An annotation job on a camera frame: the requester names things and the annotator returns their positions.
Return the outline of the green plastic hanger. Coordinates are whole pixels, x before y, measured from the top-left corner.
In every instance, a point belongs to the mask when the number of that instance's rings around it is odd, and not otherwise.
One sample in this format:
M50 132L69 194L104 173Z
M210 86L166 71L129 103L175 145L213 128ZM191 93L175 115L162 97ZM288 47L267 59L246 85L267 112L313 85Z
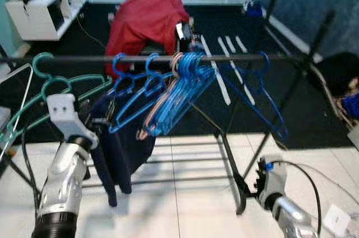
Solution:
M41 91L39 94L34 96L33 98L29 99L29 102L26 103L23 107L21 107L20 110L15 112L15 114L8 120L8 124L6 128L2 131L0 131L0 143L13 143L15 139L21 135L22 133L31 130L33 127L36 127L36 125L39 125L40 123L46 122L46 120L49 120L50 115L44 115L43 117L39 118L38 120L30 123L27 127L22 127L19 130L15 130L13 128L13 125L15 122L18 122L20 120L21 115L31 107L31 105L36 104L36 102L39 101L47 101L48 94L46 92L47 87L54 83L62 83L67 86L66 89L62 90L61 93L71 93L72 92L72 84L79 83L81 81L99 81L100 84L97 87L94 87L90 91L85 92L84 94L77 97L78 100L87 99L89 96L93 96L93 94L96 94L100 91L103 91L103 89L106 89L107 87L110 87L110 85L113 84L113 80L109 76L105 76L102 74L85 74L80 76L75 76L72 78L66 78L64 76L60 75L54 75L51 73L44 73L41 71L38 67L38 63L40 61L54 58L54 56L51 53L43 52L39 53L38 55L34 56L33 60L31 61L31 68L33 69L34 74L36 74L37 77L45 79L45 82L43 83L43 86L41 87Z

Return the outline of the pink plastic hanger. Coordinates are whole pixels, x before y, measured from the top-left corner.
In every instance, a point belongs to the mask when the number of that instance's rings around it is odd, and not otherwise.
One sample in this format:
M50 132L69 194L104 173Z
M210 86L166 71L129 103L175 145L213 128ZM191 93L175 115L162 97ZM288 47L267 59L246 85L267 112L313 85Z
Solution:
M145 71L147 74L151 74L151 77L148 78L145 84L145 88L147 89L150 85L153 84L154 79L157 81L155 82L155 86L151 88L149 94L154 94L157 91L163 91L163 93L156 98L156 102L152 106L151 110L149 111L148 115L146 116L146 120L144 120L142 128L137 132L137 140L146 140L149 135L157 135L157 122L153 122L154 117L156 117L157 113L159 112L160 108L168 100L170 90L175 86L177 83L178 73L177 73L177 63L180 58L183 56L182 52L174 54L172 58L169 60L169 73L160 73L159 71L151 71L149 68L151 62L154 58L158 57L156 53L152 53L151 56L146 60L145 63Z

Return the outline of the navy blue shirt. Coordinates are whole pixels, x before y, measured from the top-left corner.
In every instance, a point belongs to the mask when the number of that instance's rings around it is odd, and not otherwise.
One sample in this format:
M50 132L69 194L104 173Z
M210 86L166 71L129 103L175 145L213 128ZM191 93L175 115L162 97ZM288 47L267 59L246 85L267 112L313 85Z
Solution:
M154 149L155 137L137 139L137 132L146 112L126 123L115 133L105 123L95 123L98 146L90 151L94 168L104 188L108 205L117 207L116 186L124 194L131 194L131 175L146 163Z

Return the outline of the white power adapter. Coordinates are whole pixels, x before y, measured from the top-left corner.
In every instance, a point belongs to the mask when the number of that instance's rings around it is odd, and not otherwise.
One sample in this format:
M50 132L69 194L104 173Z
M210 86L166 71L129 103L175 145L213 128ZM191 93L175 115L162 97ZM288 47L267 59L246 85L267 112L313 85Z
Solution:
M348 236L349 223L351 222L352 218L349 213L332 204L323 218L323 227L336 238L346 238Z

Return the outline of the red garment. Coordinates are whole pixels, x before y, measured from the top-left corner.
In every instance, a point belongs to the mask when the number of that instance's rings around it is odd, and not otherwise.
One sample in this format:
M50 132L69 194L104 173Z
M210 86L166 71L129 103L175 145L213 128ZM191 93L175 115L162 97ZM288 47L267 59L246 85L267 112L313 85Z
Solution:
M189 19L182 0L125 0L111 22L104 54L138 56L152 42L173 55L177 50L176 25Z

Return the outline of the white open shelf unit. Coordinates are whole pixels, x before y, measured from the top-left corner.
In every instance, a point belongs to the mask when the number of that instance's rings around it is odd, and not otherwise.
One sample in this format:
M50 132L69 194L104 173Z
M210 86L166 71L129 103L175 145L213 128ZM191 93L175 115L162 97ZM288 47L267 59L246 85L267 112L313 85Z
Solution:
M88 0L8 0L8 15L24 41L58 41Z

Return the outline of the small blue device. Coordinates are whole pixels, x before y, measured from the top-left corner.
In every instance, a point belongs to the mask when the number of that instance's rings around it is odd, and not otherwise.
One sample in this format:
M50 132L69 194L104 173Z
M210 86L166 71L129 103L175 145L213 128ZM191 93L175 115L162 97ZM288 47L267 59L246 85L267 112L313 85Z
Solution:
M260 1L251 1L244 4L245 15L249 17L264 18L264 8Z

